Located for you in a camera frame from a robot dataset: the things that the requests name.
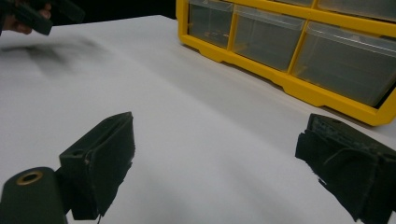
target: yellow plastic frame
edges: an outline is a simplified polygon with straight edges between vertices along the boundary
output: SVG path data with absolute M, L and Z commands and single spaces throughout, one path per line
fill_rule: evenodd
M 304 30 L 309 21 L 319 21 L 373 35 L 396 37 L 396 23 L 374 21 L 318 9 L 318 0 L 313 1 L 312 7 L 298 7 L 269 0 L 225 0 L 225 2 L 304 18 L 306 19 Z M 291 74 L 291 69 L 296 63 L 297 54 L 304 42 L 305 32 L 300 37 L 291 59 L 289 70 L 286 73 L 233 53 L 231 48 L 237 17 L 238 15 L 234 13 L 228 47 L 223 49 L 188 34 L 189 2 L 188 0 L 177 0 L 178 36 L 180 41 L 185 45 L 198 49 L 207 58 L 218 63 L 235 64 L 273 81 L 276 85 L 281 86 L 285 93 L 311 105 L 327 106 L 372 126 L 391 123 L 396 117 L 396 89 L 393 90 L 379 108 L 374 108 L 294 77 Z

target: black background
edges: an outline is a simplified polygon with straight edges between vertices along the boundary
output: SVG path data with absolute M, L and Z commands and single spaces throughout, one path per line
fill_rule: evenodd
M 176 18 L 176 0 L 74 0 L 86 15 L 84 22 L 114 21 L 134 17 L 163 15 Z M 56 7 L 51 10 L 54 25 L 73 24 Z

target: white surface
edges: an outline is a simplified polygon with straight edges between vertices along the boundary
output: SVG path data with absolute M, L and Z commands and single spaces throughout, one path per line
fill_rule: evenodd
M 134 165 L 102 224 L 354 223 L 294 158 L 309 114 L 396 148 L 395 121 L 371 128 L 307 105 L 182 46 L 177 22 L 164 17 L 2 34 L 0 183 L 57 169 L 59 154 L 125 111 L 134 114 Z

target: black object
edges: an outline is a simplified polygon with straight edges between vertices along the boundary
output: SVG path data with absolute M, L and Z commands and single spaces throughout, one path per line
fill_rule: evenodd
M 61 168 L 26 170 L 4 185 L 0 224 L 65 224 L 104 216 L 134 157 L 130 112 L 107 118 L 60 155 Z
M 396 152 L 345 123 L 312 114 L 295 156 L 357 221 L 386 224 L 396 211 Z
M 47 20 L 38 13 L 46 3 L 66 15 L 70 20 L 81 23 L 85 12 L 69 0 L 30 0 L 16 3 L 14 0 L 0 0 L 0 13 L 4 15 L 15 15 L 15 18 L 31 27 L 42 35 L 49 35 L 52 28 L 52 21 Z

